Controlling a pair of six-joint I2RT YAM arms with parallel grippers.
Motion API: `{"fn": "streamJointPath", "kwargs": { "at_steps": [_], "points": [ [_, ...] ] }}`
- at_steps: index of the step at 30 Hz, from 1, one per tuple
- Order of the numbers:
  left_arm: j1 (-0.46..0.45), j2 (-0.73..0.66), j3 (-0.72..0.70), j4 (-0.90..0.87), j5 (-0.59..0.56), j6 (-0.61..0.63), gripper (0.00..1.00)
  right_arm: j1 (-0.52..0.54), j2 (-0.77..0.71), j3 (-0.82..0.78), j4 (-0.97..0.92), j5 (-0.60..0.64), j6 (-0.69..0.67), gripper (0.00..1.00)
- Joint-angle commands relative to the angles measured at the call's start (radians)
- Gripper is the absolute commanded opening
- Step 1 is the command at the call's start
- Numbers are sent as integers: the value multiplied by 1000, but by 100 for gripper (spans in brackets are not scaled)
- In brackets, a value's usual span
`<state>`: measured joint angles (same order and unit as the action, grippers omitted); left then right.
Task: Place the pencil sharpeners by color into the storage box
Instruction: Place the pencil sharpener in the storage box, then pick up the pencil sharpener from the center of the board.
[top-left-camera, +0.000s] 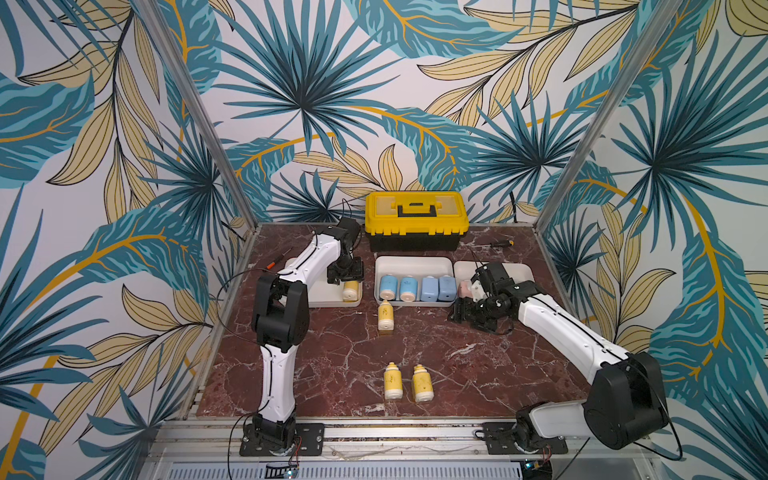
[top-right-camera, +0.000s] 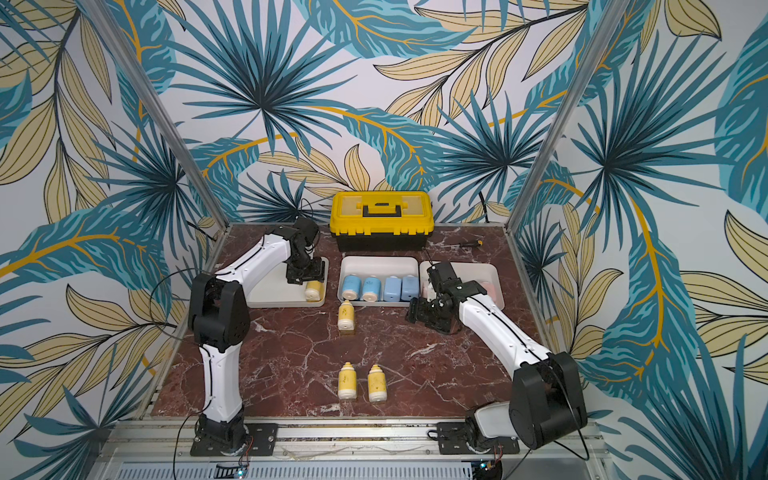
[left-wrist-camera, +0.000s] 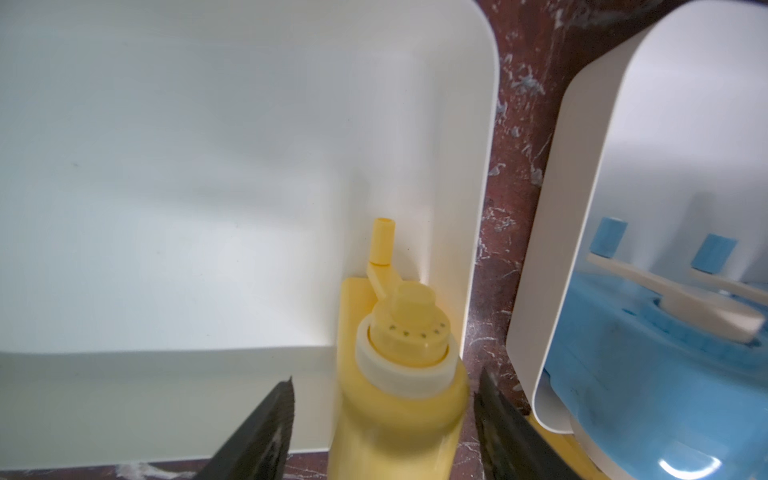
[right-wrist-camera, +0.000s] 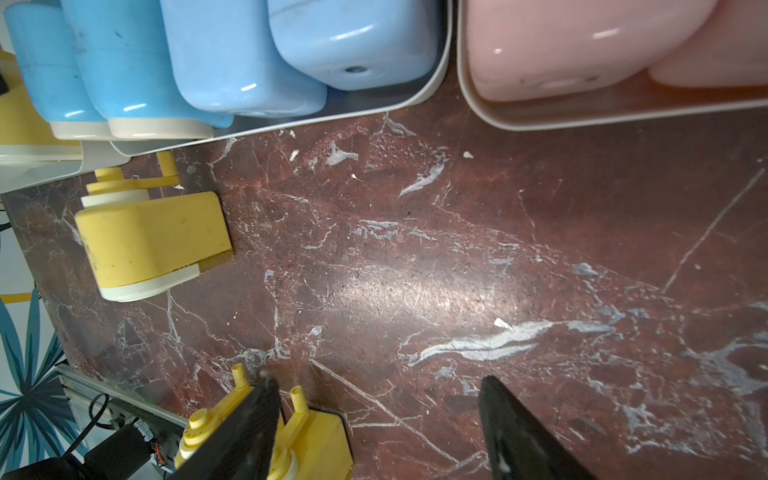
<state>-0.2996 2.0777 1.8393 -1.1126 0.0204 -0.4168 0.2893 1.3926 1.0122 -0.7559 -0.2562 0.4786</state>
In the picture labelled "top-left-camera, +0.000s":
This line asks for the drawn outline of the yellow pencil sharpener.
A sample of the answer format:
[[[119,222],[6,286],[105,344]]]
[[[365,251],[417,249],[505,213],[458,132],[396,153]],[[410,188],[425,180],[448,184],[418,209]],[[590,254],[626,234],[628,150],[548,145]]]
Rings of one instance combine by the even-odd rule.
[[[399,400],[403,393],[402,373],[394,362],[390,362],[384,372],[384,398],[387,401]]]
[[[359,298],[359,282],[346,281],[343,285],[342,299],[344,302],[356,302]]]
[[[434,387],[431,375],[427,368],[421,364],[414,366],[412,389],[414,401],[416,403],[430,402],[434,399]]]
[[[391,334],[394,332],[394,309],[388,300],[383,300],[378,307],[377,328],[381,334]]]

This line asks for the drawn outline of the blue pencil sharpener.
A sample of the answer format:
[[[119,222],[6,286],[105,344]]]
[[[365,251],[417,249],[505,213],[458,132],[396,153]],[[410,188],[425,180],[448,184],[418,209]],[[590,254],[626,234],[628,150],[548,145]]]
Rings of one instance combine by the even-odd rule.
[[[398,297],[399,278],[394,275],[384,275],[380,278],[379,298],[382,301],[393,301]]]
[[[418,300],[419,281],[411,276],[400,279],[399,300],[402,302],[415,302]]]
[[[437,302],[439,297],[439,280],[434,276],[426,276],[421,280],[419,299],[422,302]]]
[[[457,297],[457,283],[453,276],[443,275],[438,278],[438,300],[453,302]]]

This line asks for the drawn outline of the blue pencil sharpener bottom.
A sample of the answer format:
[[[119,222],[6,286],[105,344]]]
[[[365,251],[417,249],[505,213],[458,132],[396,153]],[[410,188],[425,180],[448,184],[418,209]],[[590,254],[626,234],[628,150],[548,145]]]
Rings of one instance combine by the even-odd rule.
[[[439,297],[439,280],[434,276],[426,276],[421,280],[419,299],[422,302],[437,302]]]

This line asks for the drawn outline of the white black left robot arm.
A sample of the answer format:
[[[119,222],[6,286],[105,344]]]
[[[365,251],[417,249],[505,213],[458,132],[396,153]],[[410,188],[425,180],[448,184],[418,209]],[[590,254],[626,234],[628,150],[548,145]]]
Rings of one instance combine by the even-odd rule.
[[[362,258],[354,254],[361,226],[342,218],[313,234],[294,261],[257,281],[252,329],[263,360],[262,396],[252,415],[255,440],[282,453],[296,436],[294,371],[298,346],[310,324],[309,289],[324,277],[329,284],[364,279]]]

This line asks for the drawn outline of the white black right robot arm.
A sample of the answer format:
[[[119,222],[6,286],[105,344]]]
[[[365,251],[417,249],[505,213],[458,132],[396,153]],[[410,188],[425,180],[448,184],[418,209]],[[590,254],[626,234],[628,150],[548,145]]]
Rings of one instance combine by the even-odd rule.
[[[519,410],[511,425],[484,425],[490,450],[564,454],[569,437],[620,450],[670,425],[657,360],[581,323],[533,281],[529,267],[459,261],[454,274],[468,282],[470,295],[455,300],[451,321],[488,333],[502,319],[517,321],[563,354],[590,385],[584,400],[539,403]]]

